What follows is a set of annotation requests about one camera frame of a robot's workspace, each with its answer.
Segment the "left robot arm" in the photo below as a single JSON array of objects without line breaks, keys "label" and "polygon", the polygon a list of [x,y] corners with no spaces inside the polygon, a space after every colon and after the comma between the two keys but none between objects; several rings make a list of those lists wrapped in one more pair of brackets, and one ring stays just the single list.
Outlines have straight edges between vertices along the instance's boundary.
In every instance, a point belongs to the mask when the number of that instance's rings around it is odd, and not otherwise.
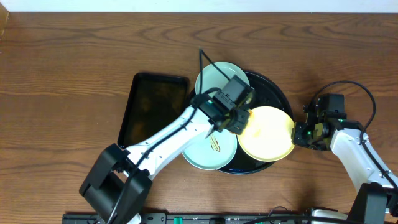
[{"label": "left robot arm", "polygon": [[255,90],[238,76],[195,95],[170,125],[138,144],[104,149],[79,193],[106,223],[139,223],[155,176],[186,148],[224,129],[240,135]]}]

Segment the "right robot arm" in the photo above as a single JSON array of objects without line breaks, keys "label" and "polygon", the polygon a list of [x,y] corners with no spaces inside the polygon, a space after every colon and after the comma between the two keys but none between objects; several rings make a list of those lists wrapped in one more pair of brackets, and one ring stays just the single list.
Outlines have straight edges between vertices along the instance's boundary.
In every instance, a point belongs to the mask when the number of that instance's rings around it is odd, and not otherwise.
[{"label": "right robot arm", "polygon": [[343,164],[357,196],[347,215],[325,208],[310,214],[356,223],[383,223],[385,215],[397,216],[397,176],[372,147],[365,128],[348,120],[340,94],[320,95],[303,107],[304,122],[296,122],[292,142],[317,151],[331,151]]}]

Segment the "yellow plate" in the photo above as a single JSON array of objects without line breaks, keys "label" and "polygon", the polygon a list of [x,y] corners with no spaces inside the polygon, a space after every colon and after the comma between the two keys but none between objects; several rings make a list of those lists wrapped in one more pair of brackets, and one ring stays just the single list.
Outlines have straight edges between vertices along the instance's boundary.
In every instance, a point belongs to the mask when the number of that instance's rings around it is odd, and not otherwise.
[{"label": "yellow plate", "polygon": [[251,158],[274,162],[283,159],[294,148],[293,119],[284,111],[260,106],[249,111],[248,123],[237,136],[242,150]]}]

